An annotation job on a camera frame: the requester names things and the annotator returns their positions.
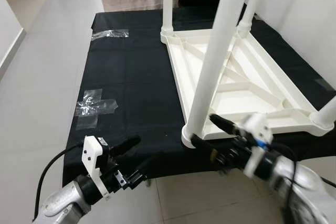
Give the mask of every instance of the white plastic leg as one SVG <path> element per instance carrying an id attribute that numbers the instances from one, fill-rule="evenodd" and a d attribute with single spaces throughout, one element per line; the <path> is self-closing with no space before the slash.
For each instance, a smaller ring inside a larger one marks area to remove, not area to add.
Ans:
<path id="1" fill-rule="evenodd" d="M 164 36 L 173 33 L 173 0 L 163 0 L 163 20 L 161 27 L 161 41 L 165 43 Z"/>
<path id="2" fill-rule="evenodd" d="M 237 31 L 241 38 L 245 38 L 248 32 L 251 30 L 252 19 L 256 12 L 259 0 L 248 0 L 247 6 L 242 19 L 240 20 Z"/>
<path id="3" fill-rule="evenodd" d="M 244 0 L 219 1 L 190 115 L 182 128 L 182 142 L 189 148 L 193 147 L 190 141 L 193 133 L 203 137 L 204 122 L 243 3 Z"/>
<path id="4" fill-rule="evenodd" d="M 336 97 L 331 99 L 320 111 L 310 115 L 311 120 L 323 129 L 334 128 L 336 121 Z"/>

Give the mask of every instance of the black tablecloth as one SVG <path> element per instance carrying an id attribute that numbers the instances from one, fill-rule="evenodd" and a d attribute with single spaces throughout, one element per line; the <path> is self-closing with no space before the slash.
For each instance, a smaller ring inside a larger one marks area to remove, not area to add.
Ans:
<path id="1" fill-rule="evenodd" d="M 174 29 L 211 28 L 214 15 L 212 9 L 178 8 L 173 15 Z M 126 170 L 158 152 L 165 158 L 153 167 L 149 177 L 211 170 L 208 162 L 181 144 L 184 120 L 167 48 L 160 42 L 161 23 L 161 10 L 96 15 L 94 33 L 128 29 L 129 38 L 105 37 L 91 42 L 78 101 L 85 90 L 102 89 L 102 99 L 116 99 L 119 107 L 113 114 L 99 115 L 94 129 L 76 131 L 78 118 L 74 117 L 68 146 L 85 135 L 102 136 L 110 145 L 139 135 L 142 142 L 121 157 Z M 320 84 L 322 78 L 266 23 L 254 20 L 251 32 L 316 109 L 336 95 Z M 335 131 L 323 137 L 304 132 L 278 134 L 275 141 L 288 144 L 299 159 L 336 153 Z M 226 140 L 214 144 L 218 148 L 230 145 Z M 63 184 L 84 172 L 81 150 L 67 153 Z"/>

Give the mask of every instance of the baseboard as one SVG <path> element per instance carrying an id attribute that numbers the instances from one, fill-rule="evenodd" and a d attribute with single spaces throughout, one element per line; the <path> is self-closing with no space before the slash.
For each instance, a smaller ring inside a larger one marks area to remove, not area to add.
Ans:
<path id="1" fill-rule="evenodd" d="M 12 46 L 7 51 L 4 59 L 0 61 L 0 81 L 4 76 L 9 64 L 15 56 L 16 51 L 19 49 L 23 39 L 26 36 L 26 31 L 22 28 L 19 34 L 16 36 L 15 41 L 12 43 Z"/>

